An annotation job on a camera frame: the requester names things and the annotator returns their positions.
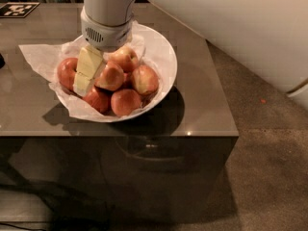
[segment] gray table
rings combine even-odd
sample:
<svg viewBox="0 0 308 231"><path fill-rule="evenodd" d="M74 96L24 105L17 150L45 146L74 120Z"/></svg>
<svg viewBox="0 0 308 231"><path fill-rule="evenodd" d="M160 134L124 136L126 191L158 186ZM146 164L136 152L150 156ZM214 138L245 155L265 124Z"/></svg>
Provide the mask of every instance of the gray table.
<svg viewBox="0 0 308 231"><path fill-rule="evenodd" d="M0 20L0 52L7 63L0 69L0 147L7 153L2 158L7 160L12 152L22 151L25 143L29 157L41 148L47 151L51 144L53 150L50 151L69 147L87 151L99 144L105 149L102 158L105 169L111 167L112 174L115 168L109 164L111 160L113 164L118 162L121 168L121 176L106 176L110 184L125 185L125 181L130 181L134 191L141 195L143 206L132 207L129 218L134 214L155 220L195 221L195 217L199 217L197 212L200 215L204 212L202 201L215 184L239 136L206 41L152 5L135 5L138 22L163 34L175 49L178 74L174 88L152 111L135 119L117 123L79 120L69 117L48 83L25 62L18 45L62 44L78 38L81 10L82 4L40 4L26 18ZM115 153L114 148L105 148L110 143L104 140L109 139L115 139L126 160L118 152L119 159L115 160L114 156L106 159L107 151ZM136 150L145 150L145 153L132 157ZM22 164L15 167L27 172ZM187 172L191 167L196 171L191 171L190 178ZM172 176L167 173L170 170L177 170L178 174ZM17 184L27 182L14 177L11 178ZM185 182L191 182L192 187L187 190L186 185L182 185ZM147 188L153 194L146 194ZM160 202L157 195L166 190L168 193ZM178 199L184 201L181 206L177 205ZM167 216L164 204L169 208ZM154 212L146 207L150 205L156 206Z"/></svg>

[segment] cable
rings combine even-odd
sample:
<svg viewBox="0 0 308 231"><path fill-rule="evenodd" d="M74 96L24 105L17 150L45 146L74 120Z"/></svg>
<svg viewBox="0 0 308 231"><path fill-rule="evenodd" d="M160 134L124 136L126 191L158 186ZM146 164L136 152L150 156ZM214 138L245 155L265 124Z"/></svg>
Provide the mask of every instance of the cable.
<svg viewBox="0 0 308 231"><path fill-rule="evenodd" d="M127 8L126 8L125 21L127 20L127 15L128 15L129 7L132 5L132 3L134 3L134 1L135 1L135 0L132 0L132 1L128 4Z"/></svg>
<svg viewBox="0 0 308 231"><path fill-rule="evenodd" d="M28 231L47 231L46 229L41 229L41 228L25 228L25 227L15 226L15 225L8 224L5 222L0 222L0 226L8 226L8 227L12 227L12 228L20 229L20 230L28 230Z"/></svg>
<svg viewBox="0 0 308 231"><path fill-rule="evenodd" d="M54 222L52 230L99 230L99 231L109 231L110 230L110 220L98 221L94 219L87 218L59 218Z"/></svg>

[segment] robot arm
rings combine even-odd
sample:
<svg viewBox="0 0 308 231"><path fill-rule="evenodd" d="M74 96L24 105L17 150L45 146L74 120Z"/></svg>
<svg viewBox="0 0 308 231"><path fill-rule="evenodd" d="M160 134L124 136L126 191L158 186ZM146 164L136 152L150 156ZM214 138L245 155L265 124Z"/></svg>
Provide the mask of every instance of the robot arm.
<svg viewBox="0 0 308 231"><path fill-rule="evenodd" d="M132 27L135 0L84 0L82 33L95 48L109 51L123 45Z"/></svg>
<svg viewBox="0 0 308 231"><path fill-rule="evenodd" d="M308 110L308 0L148 1ZM133 2L85 0L83 35L90 44L125 43Z"/></svg>

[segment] sticker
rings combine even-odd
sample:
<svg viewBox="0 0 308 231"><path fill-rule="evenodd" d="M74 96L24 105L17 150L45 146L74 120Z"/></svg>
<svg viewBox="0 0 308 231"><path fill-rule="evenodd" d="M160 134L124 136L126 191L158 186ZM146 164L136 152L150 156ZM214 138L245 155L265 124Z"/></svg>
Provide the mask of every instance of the sticker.
<svg viewBox="0 0 308 231"><path fill-rule="evenodd" d="M7 3L0 8L0 18L24 18L38 5L39 3Z"/></svg>

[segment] red apple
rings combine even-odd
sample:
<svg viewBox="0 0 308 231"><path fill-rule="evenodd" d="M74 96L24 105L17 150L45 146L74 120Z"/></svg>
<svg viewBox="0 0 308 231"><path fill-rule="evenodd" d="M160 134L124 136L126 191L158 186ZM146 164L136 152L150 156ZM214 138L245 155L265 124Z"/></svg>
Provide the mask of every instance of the red apple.
<svg viewBox="0 0 308 231"><path fill-rule="evenodd" d="M122 87L124 89L130 89L132 88L132 73L124 73L124 82L123 82L123 85Z"/></svg>
<svg viewBox="0 0 308 231"><path fill-rule="evenodd" d="M128 116L141 107L141 97L135 90L121 89L113 93L111 103L117 116Z"/></svg>
<svg viewBox="0 0 308 231"><path fill-rule="evenodd" d="M111 96L95 86L82 99L101 114L106 113L111 108Z"/></svg>
<svg viewBox="0 0 308 231"><path fill-rule="evenodd" d="M108 61L104 70L96 78L95 85L101 89L115 91L124 82L123 69L116 63Z"/></svg>
<svg viewBox="0 0 308 231"><path fill-rule="evenodd" d="M132 73L132 84L138 94L145 96L158 89L159 78L152 67L141 65Z"/></svg>
<svg viewBox="0 0 308 231"><path fill-rule="evenodd" d="M66 58L57 67L58 80L62 86L74 91L74 80L77 69L77 58Z"/></svg>
<svg viewBox="0 0 308 231"><path fill-rule="evenodd" d="M109 60L119 64L124 72L132 72L139 66L139 59L136 52L127 45L111 53Z"/></svg>

